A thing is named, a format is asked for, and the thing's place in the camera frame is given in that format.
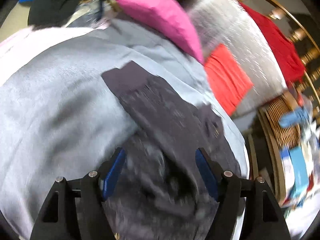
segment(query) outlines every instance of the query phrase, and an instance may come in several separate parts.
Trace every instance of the screw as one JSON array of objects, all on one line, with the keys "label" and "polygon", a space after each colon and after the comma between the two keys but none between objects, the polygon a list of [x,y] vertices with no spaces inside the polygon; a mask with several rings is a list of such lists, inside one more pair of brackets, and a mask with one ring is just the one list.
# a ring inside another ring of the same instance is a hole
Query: screw
[{"label": "screw", "polygon": [[56,182],[60,183],[60,182],[62,182],[62,181],[63,181],[63,177],[62,177],[62,176],[58,176],[58,177],[56,178]]},{"label": "screw", "polygon": [[231,171],[225,171],[223,174],[226,177],[232,177],[232,175],[233,175],[233,173]]},{"label": "screw", "polygon": [[263,177],[257,177],[257,181],[260,183],[264,183],[265,179]]},{"label": "screw", "polygon": [[89,172],[89,177],[91,177],[91,178],[93,178],[93,177],[95,177],[97,175],[98,175],[97,171],[90,171]]}]

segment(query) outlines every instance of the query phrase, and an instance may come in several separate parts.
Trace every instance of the red cloth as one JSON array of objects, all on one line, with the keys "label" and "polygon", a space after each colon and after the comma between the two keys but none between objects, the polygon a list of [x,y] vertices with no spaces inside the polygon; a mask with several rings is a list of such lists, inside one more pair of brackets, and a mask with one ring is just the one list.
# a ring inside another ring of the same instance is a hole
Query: red cloth
[{"label": "red cloth", "polygon": [[240,3],[250,17],[260,28],[266,38],[279,67],[287,83],[300,80],[304,74],[305,67],[301,62],[295,47],[279,30],[279,28],[264,15],[252,10],[250,7]]},{"label": "red cloth", "polygon": [[250,78],[223,44],[211,52],[204,69],[217,101],[231,115],[253,86]]}]

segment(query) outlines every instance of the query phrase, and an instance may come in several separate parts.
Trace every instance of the wicker basket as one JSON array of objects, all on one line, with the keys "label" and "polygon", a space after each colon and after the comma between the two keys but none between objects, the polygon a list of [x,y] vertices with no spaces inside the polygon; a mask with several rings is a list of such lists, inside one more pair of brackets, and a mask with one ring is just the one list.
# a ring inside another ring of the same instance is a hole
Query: wicker basket
[{"label": "wicker basket", "polygon": [[300,127],[298,124],[287,128],[281,128],[279,119],[290,112],[291,109],[286,105],[282,97],[276,98],[266,108],[266,116],[270,122],[279,149],[283,147],[294,148],[300,145]]}]

